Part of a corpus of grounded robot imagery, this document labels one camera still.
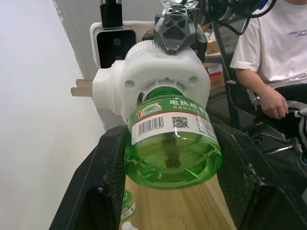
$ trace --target person's arm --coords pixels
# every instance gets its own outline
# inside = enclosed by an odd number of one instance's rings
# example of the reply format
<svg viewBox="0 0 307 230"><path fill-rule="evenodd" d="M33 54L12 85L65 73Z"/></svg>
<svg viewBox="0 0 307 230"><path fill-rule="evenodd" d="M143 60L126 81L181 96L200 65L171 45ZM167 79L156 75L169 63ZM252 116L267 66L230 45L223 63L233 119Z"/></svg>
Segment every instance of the person's arm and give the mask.
<svg viewBox="0 0 307 230"><path fill-rule="evenodd" d="M288 105L284 97L266 85L257 74L260 62L259 21L252 19L245 33L239 37L230 67L236 69L239 82L260 97L260 105L264 113L280 120L288 113Z"/></svg>
<svg viewBox="0 0 307 230"><path fill-rule="evenodd" d="M236 77L244 87L259 96L261 108L267 116L280 120L288 114L285 98L265 84L256 72L250 69L236 69Z"/></svg>

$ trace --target person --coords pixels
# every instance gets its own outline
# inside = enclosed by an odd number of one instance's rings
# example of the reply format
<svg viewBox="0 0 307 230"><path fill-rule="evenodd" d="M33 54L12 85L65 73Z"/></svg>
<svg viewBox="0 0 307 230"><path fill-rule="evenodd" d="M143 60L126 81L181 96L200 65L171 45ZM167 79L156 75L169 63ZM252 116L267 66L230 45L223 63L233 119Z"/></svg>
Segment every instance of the person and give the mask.
<svg viewBox="0 0 307 230"><path fill-rule="evenodd" d="M294 132L307 163L307 0L277 0L251 19L230 67L262 112Z"/></svg>

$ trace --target gray wall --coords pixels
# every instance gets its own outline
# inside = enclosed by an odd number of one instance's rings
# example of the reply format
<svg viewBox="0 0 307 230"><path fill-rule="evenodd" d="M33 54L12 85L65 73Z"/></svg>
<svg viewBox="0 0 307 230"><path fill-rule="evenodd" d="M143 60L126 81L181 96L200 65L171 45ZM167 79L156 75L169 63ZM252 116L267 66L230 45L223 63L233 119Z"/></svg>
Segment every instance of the gray wall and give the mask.
<svg viewBox="0 0 307 230"><path fill-rule="evenodd" d="M66 34L74 50L81 73L85 79L94 79L97 67L94 63L90 38L90 26L101 22L99 0L53 0ZM153 21L162 12L160 0L122 0L123 19ZM123 124L120 116L108 110L99 110L106 129Z"/></svg>

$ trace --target wooden table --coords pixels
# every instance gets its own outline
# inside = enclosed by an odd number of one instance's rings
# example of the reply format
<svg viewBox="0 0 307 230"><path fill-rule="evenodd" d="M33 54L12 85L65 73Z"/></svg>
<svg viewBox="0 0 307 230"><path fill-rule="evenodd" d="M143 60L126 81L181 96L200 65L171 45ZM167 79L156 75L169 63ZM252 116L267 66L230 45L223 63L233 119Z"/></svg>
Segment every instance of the wooden table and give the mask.
<svg viewBox="0 0 307 230"><path fill-rule="evenodd" d="M201 185L171 191L149 189L127 177L126 189L136 202L127 221L139 230L236 229L216 176Z"/></svg>

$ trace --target person's hand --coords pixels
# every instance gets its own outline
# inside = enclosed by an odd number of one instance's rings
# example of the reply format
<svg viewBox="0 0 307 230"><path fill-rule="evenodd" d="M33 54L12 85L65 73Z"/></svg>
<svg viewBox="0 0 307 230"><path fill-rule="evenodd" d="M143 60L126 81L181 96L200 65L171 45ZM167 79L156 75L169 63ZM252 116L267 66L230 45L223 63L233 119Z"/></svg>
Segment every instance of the person's hand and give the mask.
<svg viewBox="0 0 307 230"><path fill-rule="evenodd" d="M270 86L264 87L258 96L263 112L270 118L281 120L289 113L285 98Z"/></svg>

